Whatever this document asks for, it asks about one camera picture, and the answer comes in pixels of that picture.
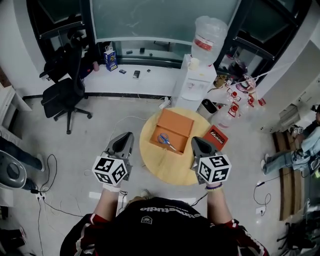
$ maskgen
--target wall outlet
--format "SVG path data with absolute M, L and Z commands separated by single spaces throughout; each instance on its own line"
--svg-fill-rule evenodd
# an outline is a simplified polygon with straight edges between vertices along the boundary
M 37 200 L 39 198 L 39 201 L 44 201 L 44 200 L 46 200 L 46 193 L 41 192 L 41 194 L 40 193 L 35 194 L 35 197 L 36 197 Z
M 265 211 L 266 211 L 266 206 L 264 205 L 264 206 L 261 206 L 259 208 L 256 208 L 255 209 L 255 214 L 263 215 L 265 213 Z

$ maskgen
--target jeans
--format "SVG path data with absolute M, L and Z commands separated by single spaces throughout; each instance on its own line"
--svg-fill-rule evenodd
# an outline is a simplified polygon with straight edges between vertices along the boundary
M 267 175 L 284 167 L 292 167 L 291 153 L 291 150 L 281 151 L 269 157 L 263 166 L 263 173 Z
M 38 170 L 42 169 L 42 163 L 38 158 L 35 158 L 34 156 L 30 155 L 27 152 L 24 152 L 22 149 L 17 147 L 15 144 L 13 144 L 10 141 L 7 141 L 6 139 L 2 138 L 0 136 L 0 150 L 8 153 L 15 159 L 19 160 L 20 162 L 23 162 L 33 168 L 36 168 Z

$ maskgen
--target scissors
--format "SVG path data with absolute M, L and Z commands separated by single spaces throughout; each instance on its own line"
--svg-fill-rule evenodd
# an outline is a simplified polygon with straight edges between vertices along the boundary
M 158 136 L 158 142 L 160 142 L 161 144 L 167 144 L 169 145 L 170 148 L 172 148 L 174 151 L 177 151 L 175 149 L 174 146 L 171 145 L 171 143 L 169 142 L 169 137 L 166 133 L 160 133 L 160 135 Z

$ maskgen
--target small box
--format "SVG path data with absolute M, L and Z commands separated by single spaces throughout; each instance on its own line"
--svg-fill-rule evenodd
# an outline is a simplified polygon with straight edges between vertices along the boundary
M 228 137 L 224 135 L 215 125 L 212 125 L 211 128 L 206 132 L 203 138 L 211 142 L 215 147 L 221 151 L 228 141 Z
M 118 67 L 116 51 L 112 47 L 107 46 L 103 55 L 106 69 L 109 71 L 115 70 Z
M 185 152 L 186 144 L 193 125 L 194 121 L 192 119 L 168 109 L 163 109 L 151 136 L 150 142 L 161 148 L 182 155 Z M 169 145 L 162 144 L 158 141 L 158 136 L 162 133 L 168 136 L 169 142 L 176 151 Z

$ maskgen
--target phone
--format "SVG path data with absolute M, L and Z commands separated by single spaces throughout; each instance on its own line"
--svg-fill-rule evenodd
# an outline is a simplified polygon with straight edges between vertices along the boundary
M 135 70 L 134 73 L 133 73 L 133 78 L 138 79 L 139 76 L 140 76 L 140 71 L 139 70 Z

